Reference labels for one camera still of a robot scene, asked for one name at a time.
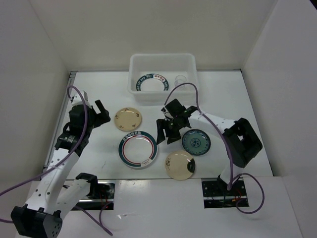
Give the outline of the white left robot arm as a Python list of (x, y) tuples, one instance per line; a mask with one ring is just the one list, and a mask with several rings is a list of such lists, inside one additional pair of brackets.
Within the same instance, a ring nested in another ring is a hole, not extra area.
[(14, 207), (11, 219), (17, 232), (29, 238), (55, 238), (59, 235), (66, 215), (84, 197), (94, 198), (99, 193), (97, 176), (80, 173), (63, 191), (64, 183), (78, 162), (94, 128), (110, 122), (109, 112), (100, 100), (96, 113), (85, 95), (71, 99), (70, 121), (64, 126), (55, 144), (55, 151), (34, 193), (22, 207)]

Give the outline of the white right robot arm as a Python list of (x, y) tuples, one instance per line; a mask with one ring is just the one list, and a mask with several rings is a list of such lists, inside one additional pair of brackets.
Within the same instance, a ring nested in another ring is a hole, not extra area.
[(200, 129), (222, 140), (229, 157), (229, 165), (219, 175), (218, 191), (230, 194), (243, 169), (262, 150), (263, 145), (249, 121), (220, 118), (203, 112), (198, 106), (186, 108), (177, 99), (162, 109), (164, 119), (156, 120), (157, 144), (171, 144), (181, 139), (183, 128)]

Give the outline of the teal rim lettered plate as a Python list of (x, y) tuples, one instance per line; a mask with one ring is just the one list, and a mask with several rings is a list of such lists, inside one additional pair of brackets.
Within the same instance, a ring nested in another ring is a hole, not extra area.
[(136, 91), (168, 91), (168, 80), (157, 73), (141, 76), (136, 82)]

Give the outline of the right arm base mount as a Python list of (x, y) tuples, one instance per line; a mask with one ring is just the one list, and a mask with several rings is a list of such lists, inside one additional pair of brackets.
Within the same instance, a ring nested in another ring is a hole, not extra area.
[(222, 189), (215, 178), (203, 179), (201, 184), (205, 209), (236, 207), (237, 202), (241, 207), (249, 207), (246, 188), (242, 179), (238, 180), (230, 191), (225, 188)]

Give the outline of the teal red ring plate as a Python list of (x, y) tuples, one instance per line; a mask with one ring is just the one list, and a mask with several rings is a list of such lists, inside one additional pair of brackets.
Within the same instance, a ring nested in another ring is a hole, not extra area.
[(150, 166), (158, 154), (155, 139), (145, 131), (126, 134), (118, 146), (121, 161), (129, 168), (138, 170)]

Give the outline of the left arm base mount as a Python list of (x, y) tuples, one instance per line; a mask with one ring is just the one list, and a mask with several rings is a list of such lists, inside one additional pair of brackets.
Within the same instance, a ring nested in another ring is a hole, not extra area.
[(114, 208), (115, 181), (100, 180), (99, 188), (93, 193), (79, 200), (73, 211), (78, 210), (77, 207), (87, 211), (100, 211), (104, 206), (105, 210), (113, 210)]

